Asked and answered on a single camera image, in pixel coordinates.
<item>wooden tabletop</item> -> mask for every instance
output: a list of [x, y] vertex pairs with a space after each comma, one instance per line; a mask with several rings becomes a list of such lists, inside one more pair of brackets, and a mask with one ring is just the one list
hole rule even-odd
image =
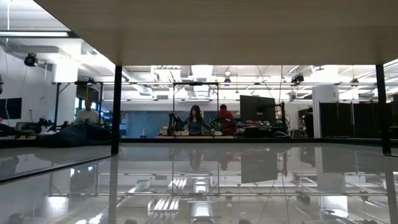
[[233, 139], [234, 136], [157, 136], [159, 139]]
[[116, 65], [374, 65], [397, 0], [35, 0]]

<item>woman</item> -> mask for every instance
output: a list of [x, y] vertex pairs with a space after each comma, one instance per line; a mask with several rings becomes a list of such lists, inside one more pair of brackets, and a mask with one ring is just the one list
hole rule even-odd
[[200, 116], [200, 108], [198, 105], [193, 105], [189, 118], [187, 118], [183, 125], [188, 125], [188, 132], [190, 136], [201, 136], [201, 127], [211, 130], [211, 127]]

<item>fluorescent light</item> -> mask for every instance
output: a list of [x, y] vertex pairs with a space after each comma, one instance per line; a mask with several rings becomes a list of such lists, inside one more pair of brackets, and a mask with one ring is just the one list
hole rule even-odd
[[130, 85], [173, 85], [172, 82], [130, 82]]
[[0, 37], [69, 37], [68, 32], [0, 31]]
[[293, 67], [292, 69], [289, 70], [288, 73], [292, 73], [294, 70], [296, 70], [299, 67], [299, 65], [296, 65], [295, 67]]

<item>person in red shirt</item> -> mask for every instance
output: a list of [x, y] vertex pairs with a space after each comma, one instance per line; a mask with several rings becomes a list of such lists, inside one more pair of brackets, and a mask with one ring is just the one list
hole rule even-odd
[[234, 132], [236, 132], [235, 119], [232, 113], [226, 109], [226, 105], [220, 106], [218, 117], [221, 121], [221, 127], [223, 128], [223, 135], [233, 135]]

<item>desk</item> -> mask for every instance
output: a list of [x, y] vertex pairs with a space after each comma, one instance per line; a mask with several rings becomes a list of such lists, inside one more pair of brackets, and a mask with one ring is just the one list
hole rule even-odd
[[233, 139], [234, 136], [157, 136], [157, 139]]

